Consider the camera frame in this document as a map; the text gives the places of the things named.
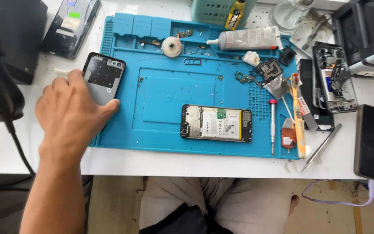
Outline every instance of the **tiled floor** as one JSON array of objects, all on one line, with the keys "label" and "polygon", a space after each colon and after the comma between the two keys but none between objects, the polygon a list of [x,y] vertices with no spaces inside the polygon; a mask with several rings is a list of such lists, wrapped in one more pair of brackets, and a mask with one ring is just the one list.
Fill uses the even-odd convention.
[{"label": "tiled floor", "polygon": [[[290,215],[285,233],[374,233],[374,201],[361,208],[312,202],[301,197],[312,181],[295,180],[294,193],[300,196],[300,204]],[[143,177],[96,176],[89,209],[88,234],[138,233],[143,187]],[[315,199],[360,204],[368,199],[367,190],[362,186],[355,189],[353,182],[320,182],[307,195]]]}]

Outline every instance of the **yellow toothbrush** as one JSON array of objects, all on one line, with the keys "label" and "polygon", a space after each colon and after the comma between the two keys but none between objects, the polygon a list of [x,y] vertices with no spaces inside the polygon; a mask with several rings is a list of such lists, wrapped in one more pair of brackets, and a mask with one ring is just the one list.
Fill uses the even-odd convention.
[{"label": "yellow toothbrush", "polygon": [[298,89],[301,85],[298,73],[291,75],[291,95],[294,99],[294,120],[295,120],[295,133],[297,136],[298,157],[304,159],[305,155],[305,136],[304,136],[304,121],[301,114],[300,105],[298,104]]}]

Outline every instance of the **sim card tray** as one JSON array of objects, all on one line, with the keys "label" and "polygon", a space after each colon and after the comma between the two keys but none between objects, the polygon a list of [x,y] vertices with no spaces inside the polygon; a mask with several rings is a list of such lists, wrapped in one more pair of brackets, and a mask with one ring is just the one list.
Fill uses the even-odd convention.
[{"label": "sim card tray", "polygon": [[202,60],[201,59],[189,59],[189,58],[185,58],[184,59],[184,65],[197,65],[197,66],[201,66],[202,65]]}]

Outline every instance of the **precision screwdriver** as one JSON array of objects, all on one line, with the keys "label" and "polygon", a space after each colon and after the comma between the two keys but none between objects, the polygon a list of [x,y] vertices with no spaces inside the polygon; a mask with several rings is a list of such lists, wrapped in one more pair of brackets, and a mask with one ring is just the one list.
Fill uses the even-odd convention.
[{"label": "precision screwdriver", "polygon": [[277,99],[272,99],[268,102],[271,104],[271,143],[272,143],[272,157],[275,152],[275,105],[278,103]]}]

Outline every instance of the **white glue tube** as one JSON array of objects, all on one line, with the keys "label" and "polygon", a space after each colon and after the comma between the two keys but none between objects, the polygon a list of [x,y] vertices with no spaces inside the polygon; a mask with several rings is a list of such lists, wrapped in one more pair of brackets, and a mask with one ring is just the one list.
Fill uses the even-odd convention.
[{"label": "white glue tube", "polygon": [[283,50],[278,26],[221,32],[207,44],[219,45],[220,50]]}]

